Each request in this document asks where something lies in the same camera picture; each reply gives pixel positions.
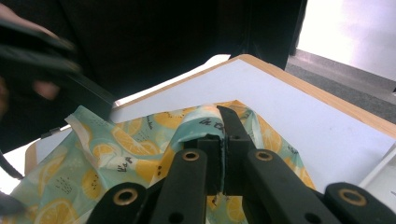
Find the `cloth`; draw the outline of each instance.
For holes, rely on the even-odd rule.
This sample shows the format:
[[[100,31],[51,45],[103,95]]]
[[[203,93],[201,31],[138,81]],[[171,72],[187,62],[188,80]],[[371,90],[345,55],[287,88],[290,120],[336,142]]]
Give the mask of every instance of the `cloth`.
[[[276,152],[308,187],[313,183],[297,152],[264,119],[240,102],[238,114],[256,148]],[[210,120],[213,125],[202,125]],[[146,188],[166,177],[183,142],[207,134],[224,138],[215,105],[162,112],[122,123],[104,121],[84,107],[66,121],[71,132],[11,193],[27,212],[3,223],[85,223],[105,192],[122,182]],[[207,197],[208,223],[247,223],[241,197]]]

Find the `lemon print fabric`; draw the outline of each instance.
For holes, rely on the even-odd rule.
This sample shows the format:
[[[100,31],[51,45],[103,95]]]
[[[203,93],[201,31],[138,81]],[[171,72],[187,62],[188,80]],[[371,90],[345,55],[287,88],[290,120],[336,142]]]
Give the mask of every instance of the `lemon print fabric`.
[[[256,148],[276,152],[307,186],[314,187],[298,150],[263,118],[238,101],[218,105],[237,113]],[[166,178],[185,142],[208,134],[224,139],[216,105],[117,124],[81,106],[66,121],[73,132],[11,193],[27,207],[26,212],[2,217],[3,223],[85,223],[105,192],[119,183],[134,182],[148,188]],[[212,224],[248,223],[242,198],[221,193],[207,197],[206,219]]]

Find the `white wall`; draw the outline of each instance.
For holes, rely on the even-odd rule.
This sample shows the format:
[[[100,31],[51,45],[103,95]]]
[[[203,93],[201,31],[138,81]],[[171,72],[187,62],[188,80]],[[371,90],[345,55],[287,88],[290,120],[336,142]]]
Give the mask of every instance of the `white wall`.
[[[396,81],[396,1],[308,0],[298,49]]]

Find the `metal ring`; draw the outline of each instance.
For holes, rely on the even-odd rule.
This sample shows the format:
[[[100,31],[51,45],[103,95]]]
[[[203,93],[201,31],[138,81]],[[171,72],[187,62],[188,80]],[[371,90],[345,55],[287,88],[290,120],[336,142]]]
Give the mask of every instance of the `metal ring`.
[[[261,161],[271,161],[274,157],[268,152],[258,151],[256,152],[256,158]]]
[[[131,197],[128,198],[121,198],[121,194],[123,193],[130,193]],[[120,189],[113,197],[113,202],[116,205],[128,205],[137,198],[137,190],[136,189]]]
[[[354,196],[357,197],[357,199],[350,199],[347,197],[347,194],[353,194]],[[359,194],[357,190],[353,190],[353,189],[340,189],[338,190],[338,194],[340,195],[340,198],[344,201],[346,201],[347,203],[356,205],[356,206],[364,206],[367,204],[367,200],[366,198],[364,198],[363,195]]]
[[[183,154],[183,159],[185,161],[196,161],[199,158],[199,154],[193,151],[188,151]]]

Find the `person's hand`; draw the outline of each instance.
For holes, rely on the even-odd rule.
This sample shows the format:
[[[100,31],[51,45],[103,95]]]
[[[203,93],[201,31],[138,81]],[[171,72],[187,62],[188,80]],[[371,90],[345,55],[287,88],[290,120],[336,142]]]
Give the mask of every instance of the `person's hand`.
[[[19,25],[25,26],[27,28],[44,32],[53,37],[57,37],[53,32],[47,30],[46,28],[37,25],[31,21],[27,21],[17,14],[15,14],[9,7],[0,4],[0,20],[11,21]],[[33,83],[33,90],[37,92],[42,97],[53,100],[59,92],[59,87],[51,82],[45,81],[35,81]],[[1,78],[0,71],[0,119],[7,112],[8,109],[8,90],[5,81]]]

